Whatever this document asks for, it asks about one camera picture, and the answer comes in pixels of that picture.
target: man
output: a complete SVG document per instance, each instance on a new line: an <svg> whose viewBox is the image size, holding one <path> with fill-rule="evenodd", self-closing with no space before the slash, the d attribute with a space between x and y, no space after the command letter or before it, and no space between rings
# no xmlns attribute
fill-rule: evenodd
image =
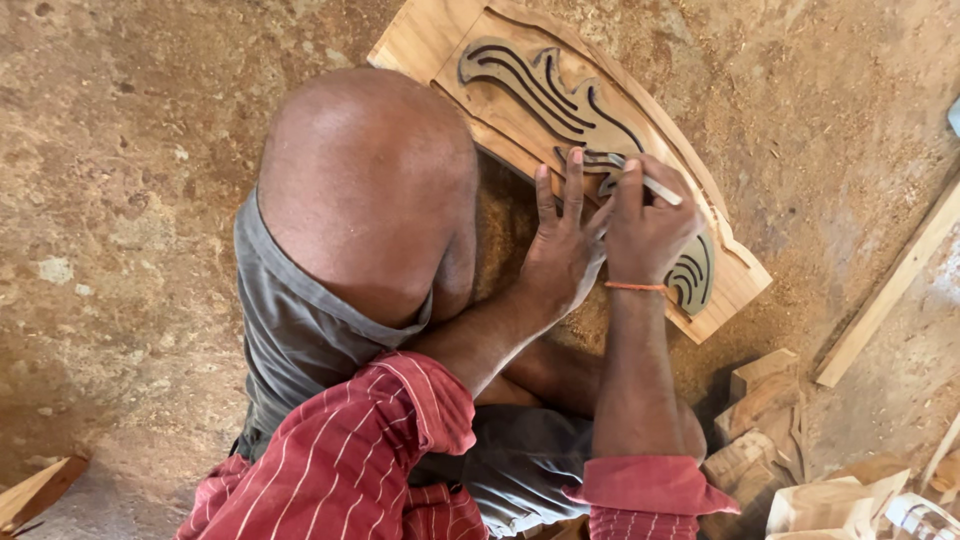
<svg viewBox="0 0 960 540"><path fill-rule="evenodd" d="M614 282L661 283L703 227L679 173L627 168L584 224L582 150L563 217L542 165L520 275L465 309L478 173L458 113L387 71L295 92L234 229L247 423L177 537L469 540L590 512L594 538L692 538L697 514L732 509L697 470L703 434L674 397L658 292L612 289L606 361L538 341L604 258ZM645 207L643 170L684 202ZM568 413L474 416L473 399L498 401L482 395L493 380Z"/></svg>

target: concrete floor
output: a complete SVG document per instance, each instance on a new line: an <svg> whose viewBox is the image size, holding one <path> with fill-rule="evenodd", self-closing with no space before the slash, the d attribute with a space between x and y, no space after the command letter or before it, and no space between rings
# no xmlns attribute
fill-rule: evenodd
<svg viewBox="0 0 960 540"><path fill-rule="evenodd" d="M527 0L599 41L677 121L775 282L707 343L670 330L708 424L728 374L808 369L960 165L949 0ZM93 457L30 538L169 537L246 398L231 220L267 122L361 65L399 0L0 3L0 484ZM477 289L516 273L532 190L490 160ZM922 466L956 413L960 228L834 390L806 385L814 474ZM601 352L605 298L554 335Z"/></svg>

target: finger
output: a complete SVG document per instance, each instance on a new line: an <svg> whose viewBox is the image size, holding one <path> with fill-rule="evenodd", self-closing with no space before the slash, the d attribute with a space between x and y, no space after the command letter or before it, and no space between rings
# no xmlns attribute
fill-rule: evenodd
<svg viewBox="0 0 960 540"><path fill-rule="evenodd" d="M682 206L686 202L693 203L693 192L690 190L690 185L680 171L664 165L660 160L649 154L644 154L640 156L639 159L643 163L643 170L650 175L650 178L656 180L670 191L680 195L684 201L678 206Z"/></svg>
<svg viewBox="0 0 960 540"><path fill-rule="evenodd" d="M537 185L537 215L540 224L547 225L557 221L557 203L553 200L553 187L550 184L550 169L541 163L534 173L534 184Z"/></svg>
<svg viewBox="0 0 960 540"><path fill-rule="evenodd" d="M564 220L580 224L584 209L584 149L574 146L566 155L566 186L564 188Z"/></svg>
<svg viewBox="0 0 960 540"><path fill-rule="evenodd" d="M590 218L587 227L593 238L600 239L607 233L607 229L610 228L610 221L613 217L613 207L615 205L616 192L614 192L613 195L607 199L607 202Z"/></svg>
<svg viewBox="0 0 960 540"><path fill-rule="evenodd" d="M643 215L643 163L627 159L623 177L616 184L616 210L624 216Z"/></svg>

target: carving tool handle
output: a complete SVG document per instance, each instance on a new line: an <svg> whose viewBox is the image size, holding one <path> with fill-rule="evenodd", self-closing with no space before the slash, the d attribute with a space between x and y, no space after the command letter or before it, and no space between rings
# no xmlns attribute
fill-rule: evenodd
<svg viewBox="0 0 960 540"><path fill-rule="evenodd" d="M625 161L623 158L621 158L617 154L607 154L607 156L608 158L610 158L610 161L612 161L614 165L620 167L621 169L623 168L624 165L627 164L627 161ZM650 178L647 175L643 175L643 185L646 185L647 187L649 187L651 191L656 193L659 197L661 197L661 199L663 199L664 201L666 201L667 203L669 203L674 207L684 201L684 199L680 195L677 195L676 193L671 191L668 187L657 182L656 180Z"/></svg>

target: lap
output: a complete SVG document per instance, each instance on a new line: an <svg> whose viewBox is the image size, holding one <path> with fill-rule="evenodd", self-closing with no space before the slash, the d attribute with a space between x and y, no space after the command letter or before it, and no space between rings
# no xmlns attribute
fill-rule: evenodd
<svg viewBox="0 0 960 540"><path fill-rule="evenodd" d="M477 407L477 442L464 455L427 454L412 485L463 484L496 537L589 513L564 486L583 481L593 423L561 412L520 405Z"/></svg>

